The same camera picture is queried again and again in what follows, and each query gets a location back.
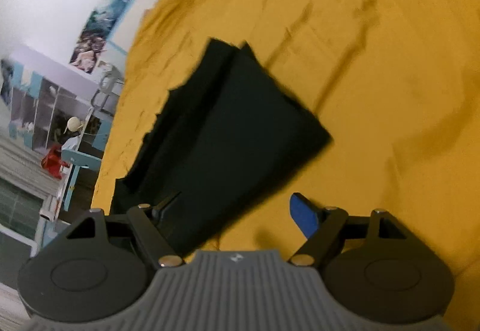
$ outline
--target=black cloth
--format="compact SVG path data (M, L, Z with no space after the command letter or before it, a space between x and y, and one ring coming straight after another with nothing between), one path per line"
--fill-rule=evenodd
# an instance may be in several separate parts
M274 191L330 141L318 120L280 92L251 48L211 40L190 79L170 91L111 213L162 208L157 225L184 256Z

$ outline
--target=metal screw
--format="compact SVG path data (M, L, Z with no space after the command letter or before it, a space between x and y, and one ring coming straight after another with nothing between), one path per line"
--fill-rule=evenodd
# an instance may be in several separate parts
M178 255L165 255L158 260L158 264L162 267L178 267L183 263L183 259Z
M315 259L307 254L297 254L292 256L290 262L295 266L311 266L315 263Z

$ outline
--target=black circular cap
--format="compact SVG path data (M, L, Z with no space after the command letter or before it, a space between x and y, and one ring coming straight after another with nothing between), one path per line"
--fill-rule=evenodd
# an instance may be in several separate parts
M407 255L346 251L327 264L322 278L338 303L372 321L409 324L443 314L453 294L450 270L438 258Z
M69 292L93 289L106 278L107 268L101 262L92 259L67 260L58 264L52 271L53 283Z
M147 289L147 268L110 244L103 214L86 217L21 268L18 293L28 312L68 323L99 320L127 308Z
M413 288L422 278L420 271L401 259L380 259L365 269L365 277L373 286L392 292Z

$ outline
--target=blue cabinet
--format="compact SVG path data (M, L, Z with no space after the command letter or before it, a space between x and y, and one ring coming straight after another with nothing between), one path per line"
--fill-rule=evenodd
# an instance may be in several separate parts
M17 126L13 122L8 124L8 134L13 139L17 138Z
M30 149L33 148L33 133L32 132L25 132L23 134L23 144L27 148L30 148Z
M23 73L23 65L20 63L15 62L13 68L13 76L11 77L11 84L13 87L20 89L20 85L22 83L22 73Z
M40 97L40 88L42 87L42 75L39 75L36 72L32 73L32 78L30 79L30 85L27 87L26 93L32 98L38 99Z
M98 128L97 135L92 142L92 146L99 151L105 151L107 141L109 140L110 129L112 128L111 121L102 120L100 128Z

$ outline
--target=clothes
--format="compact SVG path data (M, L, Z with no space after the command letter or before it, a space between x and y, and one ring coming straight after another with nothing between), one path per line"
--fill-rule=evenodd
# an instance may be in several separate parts
M53 145L40 163L42 168L56 179L62 179L60 169L62 166L68 166L68 163L62 161L61 148L60 144Z
M212 40L195 73L170 93L112 213L162 209L160 233L184 256L261 200L330 141L318 120L282 93L255 59Z

